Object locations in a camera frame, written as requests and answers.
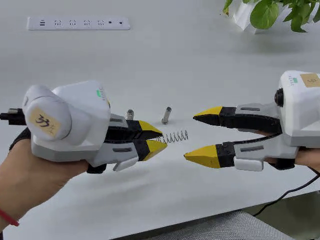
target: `gray cloth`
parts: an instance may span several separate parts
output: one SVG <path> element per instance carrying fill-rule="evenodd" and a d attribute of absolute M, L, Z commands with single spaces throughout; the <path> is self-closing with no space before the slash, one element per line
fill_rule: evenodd
<path fill-rule="evenodd" d="M 194 221 L 186 228 L 146 240 L 294 240 L 242 211 Z"/>

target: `white power strip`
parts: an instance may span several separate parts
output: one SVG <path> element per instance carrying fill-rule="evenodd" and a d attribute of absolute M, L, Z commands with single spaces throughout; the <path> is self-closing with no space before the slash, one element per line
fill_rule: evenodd
<path fill-rule="evenodd" d="M 28 30 L 129 30 L 121 16 L 30 16 Z"/>

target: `red bracelet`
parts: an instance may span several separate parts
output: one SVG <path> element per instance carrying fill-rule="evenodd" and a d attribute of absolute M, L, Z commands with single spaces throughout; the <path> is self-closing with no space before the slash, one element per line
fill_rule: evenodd
<path fill-rule="evenodd" d="M 6 220 L 10 225 L 19 226 L 19 222 L 14 220 L 12 217 L 10 217 L 8 214 L 6 214 L 4 211 L 0 209 L 0 217 L 2 217 L 4 220 Z"/>

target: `yellow fingertip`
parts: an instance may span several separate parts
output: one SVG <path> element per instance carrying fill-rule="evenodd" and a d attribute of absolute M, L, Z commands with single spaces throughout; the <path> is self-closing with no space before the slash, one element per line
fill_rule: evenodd
<path fill-rule="evenodd" d="M 202 116 L 202 115 L 219 115 L 222 108 L 223 108 L 222 106 L 216 106 L 216 107 L 207 109 L 205 111 L 202 111 L 202 112 L 194 115 L 194 117 L 198 117 L 198 116 Z"/>
<path fill-rule="evenodd" d="M 188 161 L 203 165 L 205 167 L 214 169 L 220 168 L 217 148 L 215 145 L 205 146 L 192 152 L 188 152 L 184 155 L 184 157 Z"/>
<path fill-rule="evenodd" d="M 145 121 L 139 121 L 139 124 L 140 124 L 142 131 L 152 131 L 152 132 L 156 132 L 158 134 L 162 134 L 162 132 L 159 129 L 156 129 L 154 126 L 152 126 L 151 124 L 149 124 Z"/>
<path fill-rule="evenodd" d="M 150 158 L 154 157 L 168 146 L 166 143 L 156 140 L 146 140 L 146 144 L 149 148 L 149 154 L 142 161 L 149 160 Z"/>

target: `wrist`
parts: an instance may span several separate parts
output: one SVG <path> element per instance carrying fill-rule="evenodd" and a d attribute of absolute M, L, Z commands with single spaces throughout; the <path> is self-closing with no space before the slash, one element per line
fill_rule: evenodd
<path fill-rule="evenodd" d="M 0 209 L 18 221 L 31 208 L 24 196 L 23 183 L 0 177 Z"/>

